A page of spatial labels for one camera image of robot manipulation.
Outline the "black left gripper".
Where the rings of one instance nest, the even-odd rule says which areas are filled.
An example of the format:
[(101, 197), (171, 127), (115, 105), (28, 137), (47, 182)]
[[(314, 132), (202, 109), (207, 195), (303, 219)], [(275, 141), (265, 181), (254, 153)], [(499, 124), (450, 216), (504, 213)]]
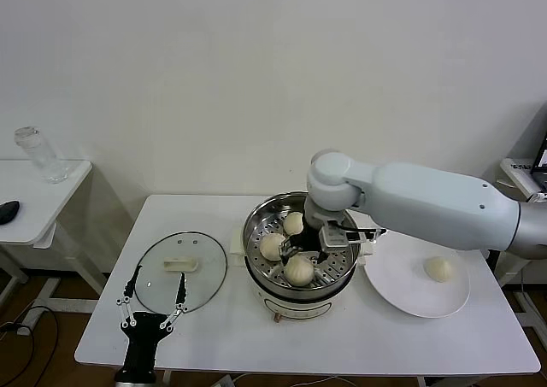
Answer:
[(122, 296), (116, 300), (121, 316), (121, 330), (128, 338), (123, 366), (118, 373), (153, 373), (158, 343), (173, 329), (185, 308), (186, 277), (185, 273), (181, 273), (174, 310), (168, 316), (148, 312), (133, 313), (132, 298), (141, 268), (141, 265), (135, 267)]

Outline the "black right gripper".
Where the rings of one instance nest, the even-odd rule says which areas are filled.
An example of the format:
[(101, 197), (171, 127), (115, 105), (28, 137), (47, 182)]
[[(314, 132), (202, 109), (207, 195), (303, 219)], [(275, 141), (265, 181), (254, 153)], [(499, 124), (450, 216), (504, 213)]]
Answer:
[(281, 260), (290, 260), (294, 255), (302, 252), (315, 252), (315, 264), (320, 265), (329, 257), (329, 253), (322, 250), (319, 231), (303, 222), (303, 229), (300, 233), (291, 238), (286, 238), (279, 245), (279, 257)]

